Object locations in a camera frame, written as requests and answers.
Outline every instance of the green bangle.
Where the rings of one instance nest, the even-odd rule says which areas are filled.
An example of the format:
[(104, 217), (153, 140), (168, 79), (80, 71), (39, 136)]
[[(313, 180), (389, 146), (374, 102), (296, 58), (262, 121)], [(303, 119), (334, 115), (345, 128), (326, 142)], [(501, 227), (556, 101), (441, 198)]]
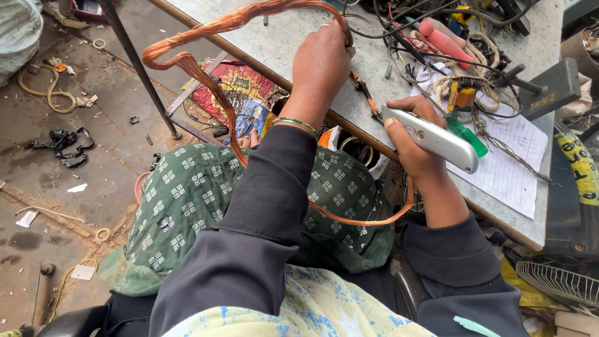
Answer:
[(317, 139), (319, 138), (318, 132), (316, 131), (315, 128), (312, 127), (312, 125), (310, 125), (308, 123), (304, 123), (304, 122), (300, 121), (299, 119), (295, 119), (295, 118), (291, 118), (291, 117), (277, 117), (277, 118), (273, 119), (273, 124), (275, 124), (276, 122), (279, 122), (279, 121), (300, 124), (300, 125), (308, 128), (310, 131), (314, 132), (314, 135), (316, 136)]

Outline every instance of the metal grill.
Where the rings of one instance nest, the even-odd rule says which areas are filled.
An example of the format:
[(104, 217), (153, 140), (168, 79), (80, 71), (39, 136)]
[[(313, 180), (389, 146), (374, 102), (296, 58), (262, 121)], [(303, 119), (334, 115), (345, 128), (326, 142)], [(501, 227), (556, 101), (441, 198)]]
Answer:
[(520, 261), (516, 273), (533, 287), (562, 300), (599, 308), (599, 281), (564, 269)]

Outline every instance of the concrete floor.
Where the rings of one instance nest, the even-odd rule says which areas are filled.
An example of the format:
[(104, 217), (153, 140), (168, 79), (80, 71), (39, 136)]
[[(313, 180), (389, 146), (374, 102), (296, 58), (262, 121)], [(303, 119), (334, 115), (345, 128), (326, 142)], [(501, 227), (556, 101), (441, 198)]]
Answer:
[[(66, 1), (61, 3), (64, 3), (61, 8), (66, 8)], [(150, 44), (187, 30), (146, 0), (122, 0), (117, 4), (117, 12), (139, 54)], [(58, 292), (53, 289), (60, 286), (68, 269), (88, 258), (101, 261), (106, 253), (125, 243), (137, 207), (133, 186), (137, 177), (150, 167), (152, 155), (196, 142), (184, 131), (182, 138), (171, 138), (136, 72), (128, 65), (129, 59), (110, 26), (104, 24), (104, 29), (98, 29), (99, 23), (90, 23), (91, 28), (62, 34), (56, 31), (54, 21), (45, 17), (41, 48), (31, 62), (58, 56), (67, 65), (72, 65), (77, 75), (61, 73), (55, 91), (60, 88), (75, 96), (81, 96), (81, 91), (85, 91), (88, 98), (97, 95), (99, 99), (94, 106), (77, 107), (71, 113), (58, 114), (48, 106), (44, 97), (36, 97), (19, 87), (16, 76), (9, 85), (0, 88), (3, 106), (0, 113), (0, 179), (6, 182), (0, 191), (0, 212), (4, 214), (0, 219), (0, 320), (6, 319), (0, 326), (1, 331), (16, 329), (21, 323), (31, 324), (36, 294), (35, 320), (41, 324), (41, 314), (48, 311), (47, 301), (56, 297)], [(107, 40), (108, 53), (100, 54), (89, 44), (80, 44), (81, 37)], [(213, 58), (220, 52), (208, 41), (193, 43), (184, 49), (199, 61)], [(189, 80), (178, 68), (148, 70), (148, 73), (166, 106), (175, 100), (181, 92), (179, 88)], [(26, 74), (24, 83), (33, 90), (45, 91), (50, 79), (53, 74), (41, 69), (37, 76)], [(61, 104), (61, 109), (65, 109), (70, 100), (56, 97), (55, 104)], [(195, 104), (191, 100), (187, 100), (186, 105), (203, 119), (202, 112), (194, 110)], [(201, 124), (187, 118), (182, 109), (177, 114), (201, 129)], [(129, 124), (127, 116), (132, 115), (137, 115), (140, 122)], [(48, 142), (50, 130), (73, 132), (80, 127), (89, 130), (96, 143), (93, 149), (86, 151), (89, 161), (80, 168), (62, 166), (50, 149), (23, 148), (33, 140)], [(152, 138), (153, 146), (145, 139), (146, 134)], [(83, 183), (87, 184), (84, 191), (67, 192)], [(25, 213), (14, 214), (28, 206), (51, 209), (81, 218), (86, 223), (40, 213), (30, 228), (15, 225)], [(104, 227), (114, 236), (108, 242), (95, 241), (97, 229)], [(51, 278), (42, 276), (38, 291), (36, 275), (40, 263), (54, 263), (56, 273)], [(108, 297), (108, 287), (97, 276), (91, 281), (68, 278), (57, 314), (99, 305)]]

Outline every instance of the copper wire bundle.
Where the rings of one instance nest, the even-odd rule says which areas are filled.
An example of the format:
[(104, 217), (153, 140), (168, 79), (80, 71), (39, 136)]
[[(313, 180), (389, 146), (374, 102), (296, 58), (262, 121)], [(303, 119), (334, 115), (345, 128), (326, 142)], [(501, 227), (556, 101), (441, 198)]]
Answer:
[[(156, 70), (167, 70), (171, 68), (173, 65), (178, 66), (183, 69), (188, 75), (204, 84), (208, 90), (214, 95), (217, 99), (218, 103), (223, 107), (226, 117), (228, 118), (228, 126), (229, 126), (229, 138), (236, 139), (237, 136), (235, 134), (235, 110), (229, 100), (227, 100), (225, 93), (220, 88), (220, 86), (199, 67), (196, 63), (195, 58), (188, 52), (181, 52), (169, 61), (159, 62), (156, 61), (164, 53), (169, 50), (181, 46), (183, 44), (200, 40), (204, 37), (234, 31), (235, 29), (241, 28), (250, 20), (252, 20), (256, 16), (264, 16), (264, 15), (274, 15), (279, 14), (281, 12), (287, 10), (295, 10), (301, 8), (320, 8), (329, 13), (331, 13), (335, 19), (341, 22), (341, 15), (339, 12), (331, 5), (322, 0), (267, 0), (267, 1), (259, 1), (252, 2), (245, 6), (242, 6), (228, 14), (225, 14), (217, 19), (214, 19), (205, 25), (197, 25), (193, 27), (190, 31), (184, 33), (178, 33), (176, 36), (164, 39), (157, 43), (152, 44), (148, 48), (146, 48), (142, 54), (142, 61), (146, 66), (151, 69)], [(346, 37), (346, 45), (349, 44), (349, 39)], [(235, 156), (243, 165), (243, 167), (247, 167), (247, 158), (244, 156), (241, 147), (237, 142), (231, 142), (231, 149), (235, 153)], [(412, 187), (412, 181), (409, 181), (408, 184), (408, 200), (406, 204), (401, 208), (401, 210), (396, 213), (394, 216), (379, 221), (359, 221), (343, 218), (338, 215), (334, 215), (326, 209), (320, 207), (316, 203), (312, 201), (308, 201), (308, 203), (328, 216), (329, 218), (342, 222), (344, 224), (350, 225), (358, 225), (358, 226), (373, 226), (373, 225), (384, 225), (394, 222), (399, 219), (404, 213), (406, 213), (410, 207), (412, 207), (414, 203), (414, 193)]]

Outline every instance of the person's right hand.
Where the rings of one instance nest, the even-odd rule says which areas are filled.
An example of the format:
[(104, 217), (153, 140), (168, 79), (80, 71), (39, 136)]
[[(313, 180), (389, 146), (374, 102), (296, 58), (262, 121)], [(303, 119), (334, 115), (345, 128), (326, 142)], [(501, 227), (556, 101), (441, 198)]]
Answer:
[[(429, 122), (447, 128), (445, 120), (437, 114), (423, 95), (387, 101), (387, 106), (392, 109), (411, 111)], [(401, 165), (418, 186), (421, 194), (437, 190), (440, 185), (449, 180), (445, 160), (416, 145), (400, 121), (395, 118), (385, 119), (385, 130), (397, 148)]]

